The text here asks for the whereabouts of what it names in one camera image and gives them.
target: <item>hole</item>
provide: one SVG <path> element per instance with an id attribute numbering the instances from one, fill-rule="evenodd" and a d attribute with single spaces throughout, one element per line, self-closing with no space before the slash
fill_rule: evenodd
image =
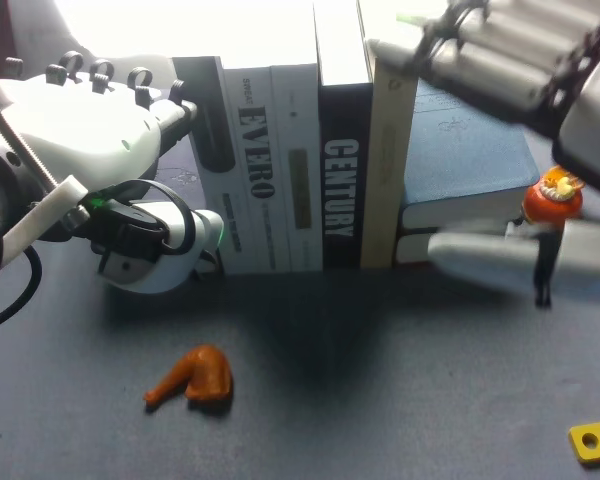
<path id="1" fill-rule="evenodd" d="M 11 165 L 13 165 L 14 167 L 19 167 L 20 166 L 20 159 L 13 152 L 7 152 L 7 160 L 9 160 L 9 163 Z"/>
<path id="2" fill-rule="evenodd" d="M 596 437 L 593 433 L 585 433 L 582 436 L 582 443 L 584 446 L 590 450 L 595 450 L 598 446 L 598 437 Z"/>

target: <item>toy chicken leg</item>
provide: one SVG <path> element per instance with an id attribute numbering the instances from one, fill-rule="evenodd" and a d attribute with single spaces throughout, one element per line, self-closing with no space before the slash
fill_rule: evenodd
<path id="1" fill-rule="evenodd" d="M 231 394 L 231 369 L 224 353 L 200 345 L 182 357 L 153 389 L 144 395 L 147 407 L 156 408 L 174 390 L 187 383 L 185 396 L 194 402 L 220 402 Z"/>

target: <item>yellow perforated plate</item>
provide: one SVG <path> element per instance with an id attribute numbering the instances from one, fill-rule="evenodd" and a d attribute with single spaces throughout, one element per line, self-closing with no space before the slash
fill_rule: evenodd
<path id="1" fill-rule="evenodd" d="M 600 423 L 572 427 L 569 440 L 580 463 L 600 462 Z"/>

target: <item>robotic arm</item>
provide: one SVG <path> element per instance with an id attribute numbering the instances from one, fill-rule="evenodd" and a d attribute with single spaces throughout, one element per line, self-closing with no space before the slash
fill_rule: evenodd
<path id="1" fill-rule="evenodd" d="M 159 157 L 196 119 L 182 82 L 160 99 L 149 71 L 134 69 L 127 85 L 113 83 L 109 62 L 96 62 L 87 75 L 76 52 L 31 80 L 19 80 L 21 66 L 9 59 L 12 78 L 0 80 L 0 269 L 24 251 L 39 277 L 30 245 L 72 237 L 91 240 L 98 273 L 133 292 L 164 292 L 217 268 L 222 219 L 191 211 L 153 181 Z M 142 200 L 149 188 L 168 201 Z"/>
<path id="2" fill-rule="evenodd" d="M 449 0 L 391 40 L 388 64 L 553 140 L 555 161 L 600 190 L 600 0 Z M 448 273 L 487 286 L 600 301 L 600 223 L 568 220 L 520 233 L 475 224 L 433 236 Z"/>

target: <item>table surface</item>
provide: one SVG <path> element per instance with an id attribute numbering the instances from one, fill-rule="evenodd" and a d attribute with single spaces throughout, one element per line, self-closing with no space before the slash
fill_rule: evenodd
<path id="1" fill-rule="evenodd" d="M 84 241 L 0 327 L 0 479 L 600 478 L 567 441 L 600 421 L 600 306 L 432 269 L 110 288 Z M 0 309 L 28 278 L 0 274 Z M 200 343 L 233 368 L 210 415 L 142 395 Z"/>

